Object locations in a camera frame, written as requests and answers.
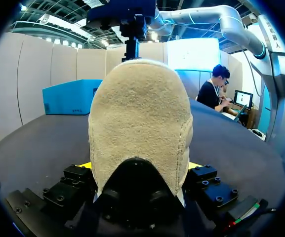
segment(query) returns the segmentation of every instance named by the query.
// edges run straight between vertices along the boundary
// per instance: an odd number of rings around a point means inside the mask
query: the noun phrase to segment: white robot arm
[[[224,38],[247,48],[259,59],[266,51],[262,41],[243,27],[239,13],[230,6],[188,8],[177,11],[159,11],[150,25],[161,36],[172,34],[173,25],[193,25],[219,23]]]

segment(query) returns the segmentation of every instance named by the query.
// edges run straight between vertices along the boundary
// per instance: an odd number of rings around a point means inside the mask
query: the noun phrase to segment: yellow plate
[[[77,166],[79,166],[79,167],[85,166],[85,167],[88,168],[88,169],[92,169],[92,164],[91,164],[91,162],[85,163],[85,164],[81,164],[81,165],[77,165]],[[193,168],[195,168],[196,166],[202,167],[202,165],[200,165],[200,164],[196,164],[196,163],[190,162],[190,164],[189,164],[189,166],[188,166],[188,169],[193,169]]]

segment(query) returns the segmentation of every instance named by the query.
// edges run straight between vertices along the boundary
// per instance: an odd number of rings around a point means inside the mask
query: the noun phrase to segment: person
[[[229,107],[231,103],[226,96],[220,96],[219,89],[225,85],[229,77],[229,70],[218,64],[212,70],[212,78],[202,85],[197,101],[218,112],[223,112],[224,108]]]
[[[226,80],[225,83],[220,87],[219,94],[220,94],[220,98],[221,98],[221,99],[226,98],[228,84],[229,84],[229,81]],[[231,109],[231,108],[229,108],[229,107],[225,107],[225,108],[223,109],[223,111],[226,112],[226,113],[228,113],[228,114],[231,114],[231,115],[233,115],[233,116],[237,116],[237,115],[238,115],[238,112],[234,111],[233,109]]]

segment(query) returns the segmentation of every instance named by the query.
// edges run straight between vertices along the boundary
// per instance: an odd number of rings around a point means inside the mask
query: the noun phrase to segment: blue box
[[[87,115],[102,80],[76,80],[42,90],[46,115]]]

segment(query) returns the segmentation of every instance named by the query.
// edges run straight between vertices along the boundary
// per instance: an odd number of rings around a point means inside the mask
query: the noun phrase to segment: lanyard
[[[213,88],[214,88],[214,90],[215,90],[215,93],[216,93],[216,95],[217,95],[217,97],[218,97],[218,103],[220,104],[219,88],[218,88],[217,86],[215,86],[215,85],[212,83],[212,80],[211,80],[211,79],[209,79],[208,82],[210,82],[210,83],[212,84],[212,86],[213,86]]]

